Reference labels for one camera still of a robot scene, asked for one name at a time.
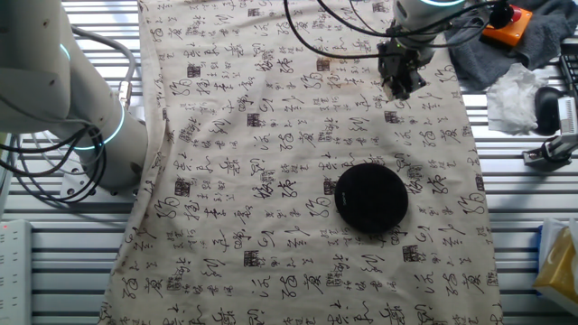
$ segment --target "orange device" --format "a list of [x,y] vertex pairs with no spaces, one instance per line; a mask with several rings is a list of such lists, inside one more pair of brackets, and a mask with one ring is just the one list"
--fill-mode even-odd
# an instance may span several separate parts
[[514,16],[506,27],[495,29],[491,25],[488,25],[482,32],[482,35],[511,47],[516,46],[522,39],[528,23],[530,23],[532,13],[514,5],[512,5],[512,8],[514,9]]

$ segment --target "calligraphy print fabric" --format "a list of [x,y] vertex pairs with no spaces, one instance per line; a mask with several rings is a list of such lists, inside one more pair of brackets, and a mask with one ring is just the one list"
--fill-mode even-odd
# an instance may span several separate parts
[[[348,2],[331,7],[351,23]],[[392,2],[355,2],[384,30]],[[376,53],[315,2],[290,3],[318,49]],[[139,1],[149,154],[100,324],[499,324],[480,163],[445,50],[387,102],[377,60],[305,49],[270,1]],[[403,180],[409,210],[368,236],[336,180]]]

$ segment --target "white tissue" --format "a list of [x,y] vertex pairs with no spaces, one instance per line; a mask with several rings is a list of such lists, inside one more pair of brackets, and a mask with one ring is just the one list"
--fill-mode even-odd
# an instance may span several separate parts
[[535,130],[534,95],[547,84],[521,63],[514,63],[487,92],[489,129],[510,135],[527,135]]

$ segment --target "gray cloth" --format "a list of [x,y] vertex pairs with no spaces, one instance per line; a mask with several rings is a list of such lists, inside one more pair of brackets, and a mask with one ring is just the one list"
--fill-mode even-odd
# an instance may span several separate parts
[[[578,24],[578,6],[573,0],[508,2],[533,13],[522,39],[514,49],[500,49],[480,41],[450,48],[458,76],[470,88],[482,89],[492,85],[516,62],[524,64],[530,70],[546,65],[560,54],[560,42],[571,36]],[[470,34],[471,29],[460,27],[471,19],[471,16],[455,19],[454,28],[445,34],[447,41],[456,42]]]

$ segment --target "black round object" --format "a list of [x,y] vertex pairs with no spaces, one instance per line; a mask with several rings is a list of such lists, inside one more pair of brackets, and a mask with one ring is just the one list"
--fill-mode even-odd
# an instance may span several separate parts
[[553,135],[560,129],[558,98],[563,95],[562,91],[552,87],[541,87],[536,92],[534,104],[538,128],[534,132],[539,135]]
[[383,233],[395,227],[406,215],[407,202],[401,179],[376,163],[349,168],[335,186],[335,204],[341,217],[364,233]]
[[489,14],[489,24],[495,29],[502,29],[512,21],[513,16],[514,8],[504,1],[492,7],[491,14]]

